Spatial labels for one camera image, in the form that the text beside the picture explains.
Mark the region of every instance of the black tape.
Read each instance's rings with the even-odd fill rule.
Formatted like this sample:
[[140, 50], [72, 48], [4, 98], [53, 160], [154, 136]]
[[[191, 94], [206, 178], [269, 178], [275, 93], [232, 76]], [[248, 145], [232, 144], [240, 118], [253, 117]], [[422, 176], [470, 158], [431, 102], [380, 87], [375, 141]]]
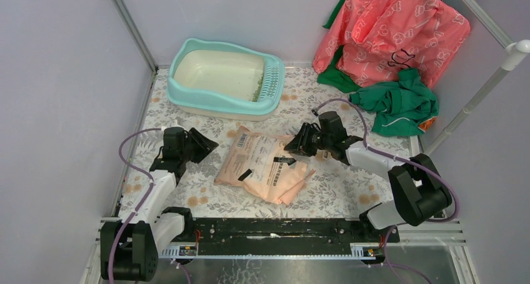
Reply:
[[274, 157], [274, 162], [287, 163], [287, 165], [291, 166], [296, 162], [296, 160], [294, 158], [287, 157]]
[[238, 181], [245, 180], [250, 174], [252, 173], [252, 170], [245, 171], [241, 176], [237, 178]]

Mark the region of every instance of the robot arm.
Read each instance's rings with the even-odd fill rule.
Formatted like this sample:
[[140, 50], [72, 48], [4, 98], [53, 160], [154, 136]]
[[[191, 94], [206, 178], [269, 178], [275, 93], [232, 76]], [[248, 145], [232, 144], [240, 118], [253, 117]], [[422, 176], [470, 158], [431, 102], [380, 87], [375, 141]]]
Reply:
[[[319, 123], [320, 126], [304, 123], [285, 150], [302, 156], [314, 156], [317, 150], [326, 150], [335, 160], [364, 168], [388, 180], [394, 199], [361, 214], [359, 218], [368, 228], [381, 230], [400, 223], [418, 226], [452, 203], [447, 188], [434, 177], [411, 165], [373, 153], [364, 146], [362, 138], [348, 136], [337, 112], [320, 114]], [[419, 154], [410, 160], [438, 174], [427, 155]], [[421, 186], [417, 187], [414, 181], [420, 181]]]
[[[141, 198], [138, 198], [130, 210], [121, 213], [124, 218], [136, 212], [119, 239], [112, 271], [115, 279], [150, 281], [156, 271], [159, 253], [173, 238], [192, 234], [189, 209], [169, 207], [161, 210], [164, 200], [186, 172], [186, 163], [201, 162], [217, 147], [217, 143], [194, 128], [189, 132], [180, 127], [164, 130], [164, 146], [149, 169], [154, 178], [150, 194], [140, 208]], [[146, 195], [148, 189], [149, 185], [146, 185], [140, 195]], [[121, 226], [121, 220], [107, 221], [101, 228], [101, 276], [106, 280], [112, 243]]]

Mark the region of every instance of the light blue litter box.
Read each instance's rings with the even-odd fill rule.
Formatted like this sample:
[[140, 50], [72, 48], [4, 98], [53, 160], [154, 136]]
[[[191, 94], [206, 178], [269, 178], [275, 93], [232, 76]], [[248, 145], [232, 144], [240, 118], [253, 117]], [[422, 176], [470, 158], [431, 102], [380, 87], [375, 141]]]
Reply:
[[276, 56], [191, 38], [173, 59], [167, 98], [186, 112], [259, 121], [278, 106], [284, 81]]

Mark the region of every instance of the white wall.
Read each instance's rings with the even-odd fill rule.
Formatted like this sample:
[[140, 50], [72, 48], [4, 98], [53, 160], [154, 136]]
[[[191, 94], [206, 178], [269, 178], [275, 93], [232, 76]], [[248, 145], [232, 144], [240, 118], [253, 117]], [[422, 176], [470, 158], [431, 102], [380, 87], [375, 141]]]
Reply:
[[150, 72], [110, 0], [0, 12], [0, 283], [79, 283]]
[[[530, 39], [528, 0], [476, 0], [516, 41]], [[422, 138], [429, 145], [500, 65], [502, 48], [463, 8], [472, 32], [434, 92], [440, 117]], [[530, 231], [530, 58], [476, 108], [433, 154], [461, 199], [461, 222], [481, 283], [527, 283]]]
[[339, 0], [124, 0], [153, 58], [169, 65], [190, 37], [310, 63]]

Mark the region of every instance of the green towel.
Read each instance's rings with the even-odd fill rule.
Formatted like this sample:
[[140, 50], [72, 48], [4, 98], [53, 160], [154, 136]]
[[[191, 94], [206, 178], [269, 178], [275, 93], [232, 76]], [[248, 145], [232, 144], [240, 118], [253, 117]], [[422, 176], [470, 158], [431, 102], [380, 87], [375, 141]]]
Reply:
[[[322, 27], [324, 29], [331, 28], [331, 25], [335, 21], [335, 18], [337, 18], [337, 14], [339, 14], [339, 11], [343, 7], [343, 4], [346, 0], [340, 0], [337, 5], [335, 6], [335, 9], [333, 9], [333, 12], [331, 13], [329, 19], [327, 20], [326, 24]], [[343, 46], [340, 46], [337, 51], [335, 52], [335, 55], [333, 56], [333, 60], [331, 60], [331, 63], [329, 66], [324, 70], [321, 74], [318, 75], [316, 81], [320, 84], [326, 84], [330, 86], [334, 86], [338, 90], [342, 91], [343, 93], [350, 93], [353, 91], [357, 91], [360, 86], [357, 85], [347, 74], [337, 69], [337, 62], [341, 59], [343, 56]]]
[[339, 46], [329, 66], [316, 78], [317, 83], [334, 86], [343, 93], [357, 91], [360, 87], [355, 84], [349, 75], [338, 70], [335, 66], [343, 56], [344, 45]]
[[416, 68], [398, 73], [398, 82], [381, 82], [350, 94], [352, 103], [376, 112], [372, 132], [383, 136], [416, 136], [425, 133], [438, 115], [438, 101], [425, 86]]

